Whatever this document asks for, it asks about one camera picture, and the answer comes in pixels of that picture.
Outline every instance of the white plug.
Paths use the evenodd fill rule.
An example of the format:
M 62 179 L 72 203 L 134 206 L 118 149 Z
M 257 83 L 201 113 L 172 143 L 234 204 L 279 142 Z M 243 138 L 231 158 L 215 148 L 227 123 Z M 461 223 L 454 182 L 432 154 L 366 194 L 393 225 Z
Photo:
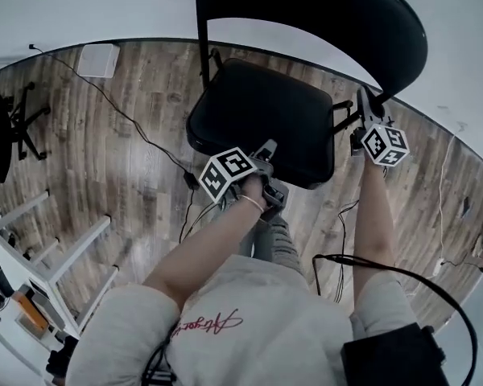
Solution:
M 443 257 L 439 257 L 438 259 L 436 259 L 435 269 L 433 270 L 433 277 L 438 276 L 438 274 L 440 273 L 440 270 L 442 269 L 443 264 L 444 264 Z

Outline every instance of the chair seat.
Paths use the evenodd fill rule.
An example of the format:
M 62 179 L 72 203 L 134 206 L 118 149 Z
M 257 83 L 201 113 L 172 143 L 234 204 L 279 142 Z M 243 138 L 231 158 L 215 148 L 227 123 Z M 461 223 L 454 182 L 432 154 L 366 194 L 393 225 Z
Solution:
M 275 177 L 312 189 L 334 170 L 332 99 L 322 90 L 268 68 L 226 60 L 187 122 L 193 149 L 218 154 L 256 151 L 269 138 L 278 146 Z

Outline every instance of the white t-shirt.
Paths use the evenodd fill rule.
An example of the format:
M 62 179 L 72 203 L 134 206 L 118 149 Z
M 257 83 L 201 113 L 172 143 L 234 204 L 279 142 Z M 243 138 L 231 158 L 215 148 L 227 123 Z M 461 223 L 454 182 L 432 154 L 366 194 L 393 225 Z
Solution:
M 365 285 L 353 318 L 310 294 L 295 270 L 231 256 L 180 316 L 158 290 L 140 285 L 105 295 L 77 345 L 68 386 L 140 385 L 155 348 L 167 348 L 176 384 L 344 385 L 344 343 L 415 322 L 394 274 Z

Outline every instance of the wooden floor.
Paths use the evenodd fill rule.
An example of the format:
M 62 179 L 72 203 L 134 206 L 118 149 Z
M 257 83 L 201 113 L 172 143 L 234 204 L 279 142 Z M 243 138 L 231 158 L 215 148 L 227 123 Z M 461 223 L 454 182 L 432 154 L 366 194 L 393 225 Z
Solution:
M 57 56 L 76 65 L 80 51 L 74 48 Z M 220 47 L 220 52 L 223 58 L 242 58 L 322 88 L 335 102 L 355 97 L 357 84 L 327 72 L 251 51 Z M 199 72 L 198 47 L 193 43 L 124 43 L 114 78 L 94 81 L 139 121 L 152 141 L 168 148 L 198 175 L 207 158 L 188 145 L 184 123 L 202 91 Z M 30 93 L 28 113 L 44 102 L 52 107 L 51 115 L 30 128 L 35 144 L 40 151 L 46 149 L 48 158 L 37 162 L 29 153 L 19 162 L 14 151 L 7 181 L 0 185 L 0 206 L 7 212 L 50 189 L 48 201 L 12 224 L 22 251 L 40 250 L 53 236 L 60 239 L 64 251 L 98 216 L 111 215 L 109 231 L 62 279 L 61 293 L 79 310 L 106 266 L 120 266 L 115 285 L 141 282 L 175 247 L 189 192 L 180 169 L 145 144 L 133 125 L 118 116 L 95 88 L 54 60 L 40 56 L 0 71 L 0 93 L 19 97 L 21 87 L 31 80 L 36 90 Z M 411 156 L 386 177 L 398 237 L 397 264 L 428 277 L 440 255 L 438 186 L 450 134 L 393 101 L 388 107 L 397 127 L 407 132 L 411 146 Z M 330 182 L 314 191 L 291 187 L 284 215 L 310 284 L 312 256 L 341 250 L 341 223 L 336 215 L 358 197 L 362 162 L 349 157 L 351 131 L 336 136 L 336 170 Z M 453 143 L 448 157 L 443 196 L 444 256 L 458 262 L 470 252 L 483 228 L 483 162 L 459 141 Z M 462 219 L 465 196 L 471 209 Z M 200 191 L 191 218 L 207 203 Z M 356 210 L 346 216 L 349 252 L 355 218 Z M 334 297 L 338 268 L 321 264 L 325 297 Z M 351 271 L 346 269 L 341 303 L 350 310 Z M 461 301 L 478 276 L 473 267 L 445 265 L 433 281 Z M 450 316 L 451 308 L 428 289 L 418 289 L 408 278 L 402 281 L 422 322 L 439 326 Z

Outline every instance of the t-shirt sleeve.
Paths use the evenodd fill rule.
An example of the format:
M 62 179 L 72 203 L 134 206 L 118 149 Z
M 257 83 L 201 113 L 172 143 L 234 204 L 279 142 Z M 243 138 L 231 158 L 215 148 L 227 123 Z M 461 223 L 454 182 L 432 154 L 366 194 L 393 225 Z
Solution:
M 139 385 L 155 348 L 180 316 L 158 290 L 128 285 L 110 290 L 71 358 L 68 386 Z
M 381 335 L 417 322 L 393 272 L 374 274 L 365 284 L 351 317 L 354 338 Z

